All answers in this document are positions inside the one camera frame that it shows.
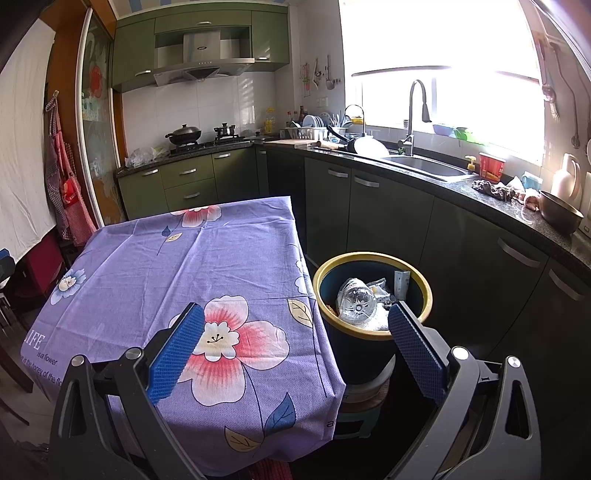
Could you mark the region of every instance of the yellow rim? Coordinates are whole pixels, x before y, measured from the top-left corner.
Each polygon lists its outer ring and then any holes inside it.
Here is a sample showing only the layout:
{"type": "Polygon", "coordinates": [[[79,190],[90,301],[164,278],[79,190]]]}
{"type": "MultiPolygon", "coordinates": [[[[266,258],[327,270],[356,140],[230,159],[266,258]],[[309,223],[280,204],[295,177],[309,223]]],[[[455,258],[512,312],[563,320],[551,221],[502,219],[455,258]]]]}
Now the yellow rim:
{"type": "Polygon", "coordinates": [[[333,327],[338,328],[342,332],[348,333],[349,335],[362,338],[364,340],[392,339],[390,332],[370,332],[368,330],[362,330],[361,328],[354,327],[353,325],[342,321],[328,309],[322,298],[320,298],[320,284],[329,271],[338,265],[360,260],[378,261],[392,265],[393,267],[400,268],[401,270],[410,271],[410,277],[418,284],[423,294],[423,310],[421,311],[418,320],[421,323],[425,321],[425,319],[429,316],[429,313],[431,313],[431,307],[433,306],[433,294],[431,293],[431,287],[429,286],[429,283],[427,283],[427,280],[425,277],[423,277],[423,275],[421,275],[419,270],[405,261],[400,260],[399,258],[390,257],[389,255],[377,254],[373,252],[353,252],[350,254],[339,255],[338,257],[331,258],[330,260],[324,262],[316,271],[316,275],[314,275],[314,280],[312,281],[312,287],[314,288],[314,294],[316,295],[320,312],[333,327]]]}

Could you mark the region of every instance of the purple tablecloth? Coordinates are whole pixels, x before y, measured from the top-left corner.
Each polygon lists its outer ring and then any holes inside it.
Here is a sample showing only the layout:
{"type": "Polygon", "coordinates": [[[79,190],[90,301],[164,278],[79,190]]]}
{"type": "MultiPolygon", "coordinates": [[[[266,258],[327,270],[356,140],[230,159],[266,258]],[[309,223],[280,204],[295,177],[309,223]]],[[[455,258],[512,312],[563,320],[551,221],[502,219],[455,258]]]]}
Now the purple tablecloth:
{"type": "Polygon", "coordinates": [[[206,328],[158,408],[206,475],[291,461],[328,442],[345,385],[289,198],[166,213],[102,228],[21,349],[53,401],[69,360],[145,346],[194,301],[206,328]]]}

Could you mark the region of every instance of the rolling pin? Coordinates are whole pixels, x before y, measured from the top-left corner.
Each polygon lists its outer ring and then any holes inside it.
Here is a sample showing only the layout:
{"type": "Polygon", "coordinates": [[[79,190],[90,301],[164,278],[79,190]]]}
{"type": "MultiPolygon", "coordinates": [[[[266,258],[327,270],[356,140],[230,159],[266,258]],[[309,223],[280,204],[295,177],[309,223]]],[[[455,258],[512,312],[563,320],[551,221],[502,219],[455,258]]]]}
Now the rolling pin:
{"type": "Polygon", "coordinates": [[[325,142],[324,140],[318,140],[314,144],[314,146],[320,148],[328,148],[329,150],[339,150],[343,145],[339,145],[338,143],[334,142],[325,142]]]}

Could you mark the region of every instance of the blue gripper pad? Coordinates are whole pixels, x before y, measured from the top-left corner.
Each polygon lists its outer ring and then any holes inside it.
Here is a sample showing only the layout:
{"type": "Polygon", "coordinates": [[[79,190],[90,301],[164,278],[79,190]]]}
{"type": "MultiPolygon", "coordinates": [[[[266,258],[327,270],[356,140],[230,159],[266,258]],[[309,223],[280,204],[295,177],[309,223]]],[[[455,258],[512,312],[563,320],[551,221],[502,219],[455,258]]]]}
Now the blue gripper pad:
{"type": "Polygon", "coordinates": [[[173,334],[158,353],[150,367],[150,384],[146,393],[153,405],[170,396],[187,360],[205,329],[205,314],[194,305],[184,318],[179,318],[173,334]]]}
{"type": "Polygon", "coordinates": [[[398,303],[390,307],[388,329],[423,396],[440,405],[446,397],[446,369],[414,319],[398,303]]]}

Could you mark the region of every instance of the countertop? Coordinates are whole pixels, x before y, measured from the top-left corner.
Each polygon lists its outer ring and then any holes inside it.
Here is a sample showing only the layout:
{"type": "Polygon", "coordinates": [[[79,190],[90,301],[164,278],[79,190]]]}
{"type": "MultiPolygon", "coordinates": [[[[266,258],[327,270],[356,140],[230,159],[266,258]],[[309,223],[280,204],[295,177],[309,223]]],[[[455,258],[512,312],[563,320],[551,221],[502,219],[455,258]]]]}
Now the countertop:
{"type": "MultiPolygon", "coordinates": [[[[231,145],[217,145],[215,147],[204,148],[197,153],[191,152],[175,157],[164,157],[159,161],[138,168],[120,168],[115,176],[121,178],[140,171],[150,170],[154,167],[183,160],[185,158],[236,150],[238,148],[248,148],[255,144],[262,145],[263,143],[246,140],[231,145]]],[[[264,145],[266,149],[273,148],[283,151],[286,150],[285,146],[279,144],[265,143],[264,145]]],[[[516,200],[502,202],[489,197],[488,195],[477,192],[471,187],[472,182],[477,179],[476,176],[474,179],[448,183],[390,164],[350,155],[340,151],[331,152],[315,147],[298,149],[291,147],[289,150],[299,155],[306,155],[318,160],[325,160],[339,164],[343,167],[355,168],[367,173],[379,175],[430,193],[435,197],[441,198],[453,205],[472,212],[517,235],[534,247],[542,250],[542,252],[549,257],[554,258],[577,275],[581,280],[591,285],[590,238],[586,237],[579,230],[570,236],[563,235],[548,224],[542,218],[540,212],[532,212],[516,200]]],[[[426,157],[455,164],[456,166],[464,166],[463,164],[465,164],[465,162],[453,157],[448,157],[447,155],[424,150],[420,150],[419,153],[426,157]]]]}

